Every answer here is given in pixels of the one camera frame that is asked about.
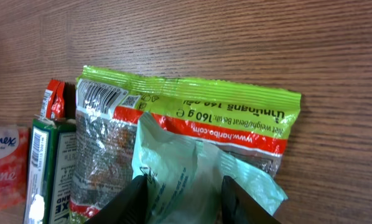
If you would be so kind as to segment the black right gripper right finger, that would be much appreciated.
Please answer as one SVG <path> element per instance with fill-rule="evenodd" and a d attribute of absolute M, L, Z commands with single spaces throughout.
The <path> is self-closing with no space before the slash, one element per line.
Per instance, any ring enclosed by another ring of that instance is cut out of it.
<path fill-rule="evenodd" d="M 221 185 L 221 215 L 223 224 L 281 224 L 228 175 Z"/>

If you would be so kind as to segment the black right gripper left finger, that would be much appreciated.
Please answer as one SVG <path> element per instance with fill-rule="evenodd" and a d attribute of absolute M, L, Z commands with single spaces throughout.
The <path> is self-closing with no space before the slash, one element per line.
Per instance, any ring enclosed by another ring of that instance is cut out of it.
<path fill-rule="evenodd" d="M 85 224 L 145 224 L 147 204 L 147 175 L 138 175 Z"/>

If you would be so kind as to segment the mint wet wipes pack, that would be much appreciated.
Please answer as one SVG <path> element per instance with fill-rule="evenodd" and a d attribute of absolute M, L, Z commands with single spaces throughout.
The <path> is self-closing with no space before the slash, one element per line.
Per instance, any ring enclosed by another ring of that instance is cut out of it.
<path fill-rule="evenodd" d="M 228 175 L 269 214 L 286 193 L 265 171 L 213 144 L 162 129 L 149 113 L 137 123 L 133 175 L 146 175 L 147 223 L 215 223 Z"/>

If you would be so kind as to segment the green snack bag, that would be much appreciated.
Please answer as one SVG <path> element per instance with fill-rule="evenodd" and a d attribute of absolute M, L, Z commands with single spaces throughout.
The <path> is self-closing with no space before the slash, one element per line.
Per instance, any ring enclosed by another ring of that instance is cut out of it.
<path fill-rule="evenodd" d="M 85 66 L 76 87 L 70 221 L 85 223 L 137 177 L 132 159 L 144 113 L 162 129 L 213 144 L 274 179 L 301 98 L 278 88 Z"/>

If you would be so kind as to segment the green white small box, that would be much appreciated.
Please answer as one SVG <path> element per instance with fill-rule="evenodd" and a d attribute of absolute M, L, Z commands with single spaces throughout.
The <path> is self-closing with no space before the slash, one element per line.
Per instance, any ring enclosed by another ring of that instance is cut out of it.
<path fill-rule="evenodd" d="M 77 153 L 75 123 L 32 122 L 24 224 L 70 222 L 70 190 Z"/>

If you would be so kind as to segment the red stick sachet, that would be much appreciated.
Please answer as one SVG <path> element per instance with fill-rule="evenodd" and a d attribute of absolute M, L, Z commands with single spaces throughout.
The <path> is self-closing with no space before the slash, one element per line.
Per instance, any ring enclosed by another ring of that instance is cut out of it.
<path fill-rule="evenodd" d="M 41 117 L 48 119 L 65 117 L 64 89 L 65 82 L 59 80 L 51 80 L 49 82 L 42 100 Z"/>

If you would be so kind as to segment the red Kleenex tissue pack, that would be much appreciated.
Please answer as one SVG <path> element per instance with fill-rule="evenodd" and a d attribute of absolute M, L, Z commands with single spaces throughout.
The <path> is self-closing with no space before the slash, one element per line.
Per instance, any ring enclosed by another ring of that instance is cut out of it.
<path fill-rule="evenodd" d="M 26 199 L 29 129 L 0 127 L 0 210 Z"/>

